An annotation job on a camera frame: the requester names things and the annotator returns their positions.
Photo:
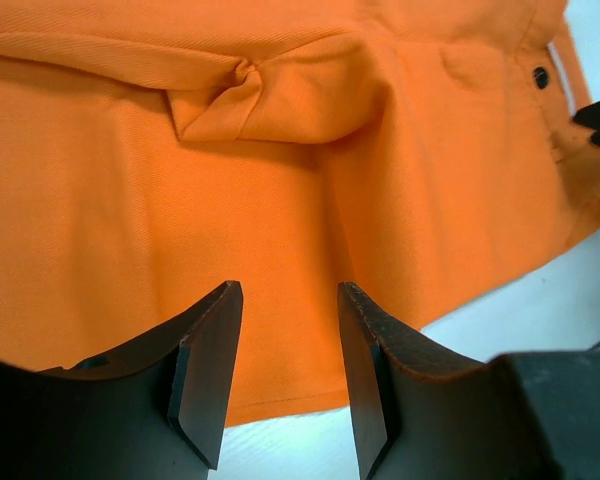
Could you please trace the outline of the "orange trousers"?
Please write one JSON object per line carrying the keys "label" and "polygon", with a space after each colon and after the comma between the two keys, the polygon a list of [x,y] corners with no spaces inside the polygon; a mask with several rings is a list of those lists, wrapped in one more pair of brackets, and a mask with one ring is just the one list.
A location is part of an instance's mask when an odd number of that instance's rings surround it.
{"label": "orange trousers", "polygon": [[600,228],[562,1],[0,1],[0,359],[226,280],[227,422],[347,403],[336,290],[422,328]]}

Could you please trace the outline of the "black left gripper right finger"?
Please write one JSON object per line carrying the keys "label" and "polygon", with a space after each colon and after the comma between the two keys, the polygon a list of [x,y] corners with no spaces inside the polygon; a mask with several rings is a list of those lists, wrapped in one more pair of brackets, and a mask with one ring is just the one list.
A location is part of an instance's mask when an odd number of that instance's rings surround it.
{"label": "black left gripper right finger", "polygon": [[338,287],[364,479],[600,479],[600,342],[482,363]]}

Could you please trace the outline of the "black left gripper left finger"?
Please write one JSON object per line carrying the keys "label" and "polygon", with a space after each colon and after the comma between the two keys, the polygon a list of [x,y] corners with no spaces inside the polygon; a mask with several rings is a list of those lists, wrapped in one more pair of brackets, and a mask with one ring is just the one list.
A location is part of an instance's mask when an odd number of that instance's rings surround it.
{"label": "black left gripper left finger", "polygon": [[218,466],[243,293],[220,284],[74,367],[0,361],[0,479],[204,479]]}

